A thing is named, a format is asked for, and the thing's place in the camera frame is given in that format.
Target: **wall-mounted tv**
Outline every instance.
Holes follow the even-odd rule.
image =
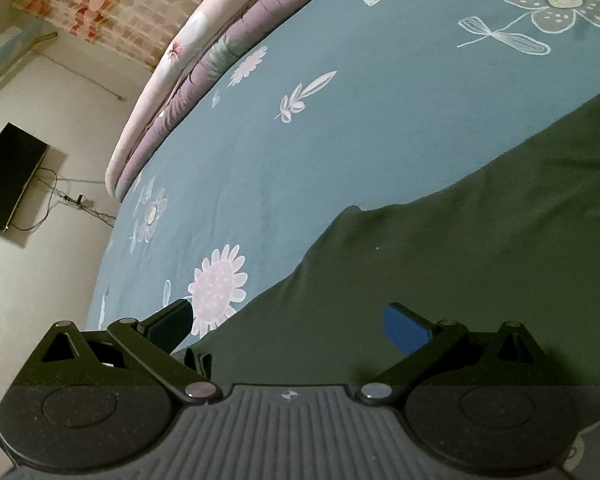
[[[0,233],[6,231],[49,145],[11,123],[0,132]]]

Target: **floral blanket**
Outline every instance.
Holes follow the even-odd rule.
[[[136,142],[116,186],[116,197],[120,201],[163,140],[224,73],[309,1],[311,0],[258,0],[206,51]],[[263,46],[241,62],[233,72],[228,88],[253,72],[266,52],[267,47]],[[214,105],[219,99],[220,92],[217,90],[212,101]]]
[[[120,173],[138,137],[173,91],[178,78],[196,61],[216,35],[227,26],[251,0],[203,0],[173,38],[154,73],[145,85],[111,156],[105,181],[114,194]]]

